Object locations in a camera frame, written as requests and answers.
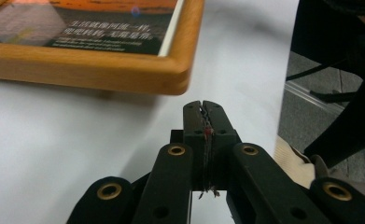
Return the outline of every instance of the wooden picture frame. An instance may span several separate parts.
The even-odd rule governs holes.
[[[108,91],[182,94],[190,82],[203,9],[202,0],[184,1],[166,57],[0,43],[0,79]]]

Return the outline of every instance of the white table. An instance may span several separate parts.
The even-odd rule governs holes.
[[[146,174],[192,101],[222,105],[243,141],[273,154],[297,5],[207,0],[181,96],[0,81],[0,223],[64,223],[94,181]],[[220,193],[193,195],[191,223],[232,223]]]

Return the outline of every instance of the metal grommet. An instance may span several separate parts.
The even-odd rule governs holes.
[[[101,200],[111,200],[119,196],[121,193],[121,185],[118,183],[103,184],[97,190],[97,197]]]
[[[185,148],[183,147],[170,147],[168,148],[168,154],[173,156],[180,156],[185,153]]]
[[[348,202],[353,199],[350,191],[338,184],[326,182],[322,185],[322,188],[330,197],[339,201]]]
[[[259,153],[259,151],[257,149],[255,149],[254,147],[243,147],[241,149],[243,151],[243,153],[245,153],[248,156],[255,156],[256,154]]]

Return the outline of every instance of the framed picture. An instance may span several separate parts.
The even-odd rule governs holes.
[[[0,79],[186,91],[201,0],[0,0]]]

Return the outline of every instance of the gray floor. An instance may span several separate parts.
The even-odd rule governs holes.
[[[288,75],[297,74],[316,66],[302,56],[291,53]],[[309,77],[302,77],[288,82],[288,86],[302,90],[324,93],[347,92],[358,89],[361,79],[343,71],[328,68]],[[283,108],[279,124],[279,135],[293,147],[303,151],[335,120],[344,105],[325,105],[307,100],[295,91],[284,91]],[[337,167],[348,178],[365,182],[365,150],[341,162]]]

